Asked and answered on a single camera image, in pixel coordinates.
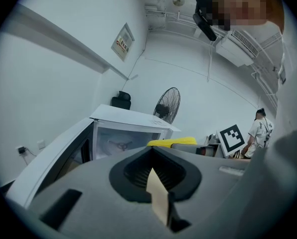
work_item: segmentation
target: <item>air conditioner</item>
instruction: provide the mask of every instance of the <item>air conditioner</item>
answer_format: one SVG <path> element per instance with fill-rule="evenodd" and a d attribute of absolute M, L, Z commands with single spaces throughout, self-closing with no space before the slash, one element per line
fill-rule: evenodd
<path fill-rule="evenodd" d="M 237 67 L 251 65 L 259 50 L 239 31 L 229 31 L 216 45 L 216 52 Z"/>

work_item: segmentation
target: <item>electric fan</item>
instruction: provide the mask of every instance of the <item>electric fan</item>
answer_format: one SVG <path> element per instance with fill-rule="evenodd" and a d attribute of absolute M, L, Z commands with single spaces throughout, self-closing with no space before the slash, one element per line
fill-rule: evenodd
<path fill-rule="evenodd" d="M 153 115 L 172 124 L 178 111 L 180 94 L 177 88 L 170 88 L 159 99 Z"/>

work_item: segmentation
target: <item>yellow object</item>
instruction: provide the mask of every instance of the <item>yellow object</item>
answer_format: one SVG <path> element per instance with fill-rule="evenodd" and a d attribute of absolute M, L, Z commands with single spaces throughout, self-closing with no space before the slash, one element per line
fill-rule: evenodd
<path fill-rule="evenodd" d="M 168 139 L 168 140 L 153 140 L 148 143 L 148 146 L 160 146 L 160 147 L 168 147 L 170 148 L 173 143 L 180 143 L 180 144 L 195 144 L 197 142 L 193 137 L 184 137 L 178 139 Z"/>

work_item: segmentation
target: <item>ceiling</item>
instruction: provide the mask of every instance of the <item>ceiling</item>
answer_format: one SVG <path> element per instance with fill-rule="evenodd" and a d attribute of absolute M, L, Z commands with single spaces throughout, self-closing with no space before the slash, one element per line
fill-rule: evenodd
<path fill-rule="evenodd" d="M 199 29 L 196 30 L 197 26 L 192 19 L 196 6 L 195 0 L 184 0 L 184 5 L 180 7 L 175 6 L 173 0 L 143 0 L 143 2 L 146 6 L 150 31 L 173 32 L 203 43 L 210 43 Z M 264 85 L 268 86 L 263 88 L 269 94 L 268 97 L 274 107 L 277 107 L 277 98 L 274 94 L 278 89 L 278 70 L 283 55 L 278 27 L 268 22 L 260 26 L 233 26 L 232 28 L 241 31 L 261 51 L 255 59 L 254 65 L 258 71 L 255 76 L 260 76 Z M 216 26 L 213 29 L 219 37 L 217 41 L 226 34 Z"/>

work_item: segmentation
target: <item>power outlet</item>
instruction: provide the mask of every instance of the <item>power outlet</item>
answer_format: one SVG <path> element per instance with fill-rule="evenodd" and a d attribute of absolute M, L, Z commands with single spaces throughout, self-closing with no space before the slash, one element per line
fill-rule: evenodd
<path fill-rule="evenodd" d="M 44 142 L 44 140 L 40 140 L 40 141 L 38 141 L 37 144 L 38 144 L 38 148 L 39 148 L 39 149 L 43 149 L 43 148 L 45 148 L 45 142 Z"/>
<path fill-rule="evenodd" d="M 25 148 L 23 146 L 19 146 L 15 148 L 20 155 L 25 153 Z"/>

